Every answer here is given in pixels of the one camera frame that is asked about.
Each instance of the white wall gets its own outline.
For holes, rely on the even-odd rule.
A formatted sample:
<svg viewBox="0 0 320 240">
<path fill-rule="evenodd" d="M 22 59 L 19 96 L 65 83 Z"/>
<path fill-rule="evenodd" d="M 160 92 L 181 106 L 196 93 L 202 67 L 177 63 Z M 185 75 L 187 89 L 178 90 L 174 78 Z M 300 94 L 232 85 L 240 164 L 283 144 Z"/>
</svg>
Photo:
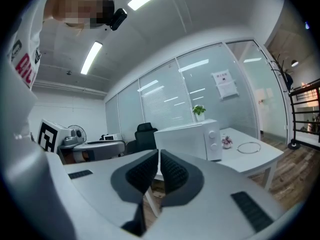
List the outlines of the white wall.
<svg viewBox="0 0 320 240">
<path fill-rule="evenodd" d="M 308 84 L 314 80 L 320 79 L 320 65 L 318 56 L 314 53 L 303 63 L 298 65 L 291 74 L 293 87 L 300 87 L 302 83 Z"/>
<path fill-rule="evenodd" d="M 285 0 L 255 0 L 248 25 L 260 44 L 267 46 L 276 34 L 284 2 Z"/>
<path fill-rule="evenodd" d="M 116 83 L 108 91 L 104 101 L 110 100 L 134 80 L 176 56 L 215 42 L 240 38 L 247 39 L 250 37 L 253 37 L 253 33 L 244 25 L 220 26 L 182 37 L 164 46 L 147 58 L 144 58 L 137 66 L 129 69 L 127 73 L 119 79 L 114 79 Z"/>
<path fill-rule="evenodd" d="M 30 131 L 38 138 L 41 119 L 68 127 L 81 126 L 88 141 L 97 141 L 107 133 L 106 111 L 103 97 L 72 91 L 32 88 L 38 101 L 30 115 Z"/>
</svg>

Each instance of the microwave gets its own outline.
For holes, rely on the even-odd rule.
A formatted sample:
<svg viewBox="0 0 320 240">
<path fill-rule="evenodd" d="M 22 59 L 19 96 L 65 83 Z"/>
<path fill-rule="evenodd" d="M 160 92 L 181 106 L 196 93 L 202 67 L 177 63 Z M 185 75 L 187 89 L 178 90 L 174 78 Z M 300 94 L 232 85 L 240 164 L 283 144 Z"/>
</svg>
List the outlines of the microwave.
<svg viewBox="0 0 320 240">
<path fill-rule="evenodd" d="M 220 127 L 216 120 L 207 119 L 158 130 L 154 133 L 156 148 L 187 154 L 204 160 L 222 159 Z"/>
<path fill-rule="evenodd" d="M 104 135 L 103 138 L 105 141 L 122 141 L 121 133 Z"/>
</svg>

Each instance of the black office chair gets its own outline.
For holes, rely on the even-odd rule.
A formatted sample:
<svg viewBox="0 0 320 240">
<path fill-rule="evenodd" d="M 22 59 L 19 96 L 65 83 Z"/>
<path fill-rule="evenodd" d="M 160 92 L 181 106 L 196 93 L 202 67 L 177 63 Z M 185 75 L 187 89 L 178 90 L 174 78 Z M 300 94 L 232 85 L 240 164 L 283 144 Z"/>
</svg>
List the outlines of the black office chair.
<svg viewBox="0 0 320 240">
<path fill-rule="evenodd" d="M 158 129 L 153 128 L 149 122 L 138 125 L 134 133 L 137 152 L 155 150 L 157 148 L 154 136 L 154 132 L 156 131 L 158 131 Z"/>
</svg>

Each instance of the glass partition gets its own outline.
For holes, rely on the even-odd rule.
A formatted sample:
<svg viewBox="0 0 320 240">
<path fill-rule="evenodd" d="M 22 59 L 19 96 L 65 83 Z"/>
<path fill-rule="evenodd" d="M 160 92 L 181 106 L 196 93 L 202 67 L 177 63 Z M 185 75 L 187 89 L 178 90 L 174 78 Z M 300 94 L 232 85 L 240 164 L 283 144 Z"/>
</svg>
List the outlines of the glass partition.
<svg viewBox="0 0 320 240">
<path fill-rule="evenodd" d="M 158 130 L 193 122 L 188 94 L 177 63 L 169 63 L 140 78 L 144 119 Z"/>
<path fill-rule="evenodd" d="M 122 138 L 134 140 L 137 126 L 144 123 L 138 81 L 119 92 L 118 109 Z"/>
<path fill-rule="evenodd" d="M 222 45 L 206 47 L 178 58 L 192 106 L 202 105 L 206 119 L 219 122 L 220 128 L 232 127 L 255 138 L 258 137 L 254 105 L 237 64 L 228 49 Z M 221 98 L 214 79 L 216 74 L 228 71 L 231 86 L 238 94 Z"/>
<path fill-rule="evenodd" d="M 108 134 L 120 133 L 117 96 L 114 96 L 105 104 L 105 116 Z"/>
<path fill-rule="evenodd" d="M 264 136 L 287 140 L 287 117 L 282 90 L 272 67 L 254 41 L 229 43 L 253 90 Z"/>
</svg>

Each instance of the white fan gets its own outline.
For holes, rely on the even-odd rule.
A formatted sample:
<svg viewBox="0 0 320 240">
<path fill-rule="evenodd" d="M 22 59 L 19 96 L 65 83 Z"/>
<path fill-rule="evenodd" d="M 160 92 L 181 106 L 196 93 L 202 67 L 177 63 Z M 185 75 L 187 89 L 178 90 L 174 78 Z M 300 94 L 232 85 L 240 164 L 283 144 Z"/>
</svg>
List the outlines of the white fan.
<svg viewBox="0 0 320 240">
<path fill-rule="evenodd" d="M 75 135 L 79 142 L 87 141 L 87 134 L 82 127 L 80 127 L 79 125 L 70 125 L 68 128 L 75 131 Z"/>
</svg>

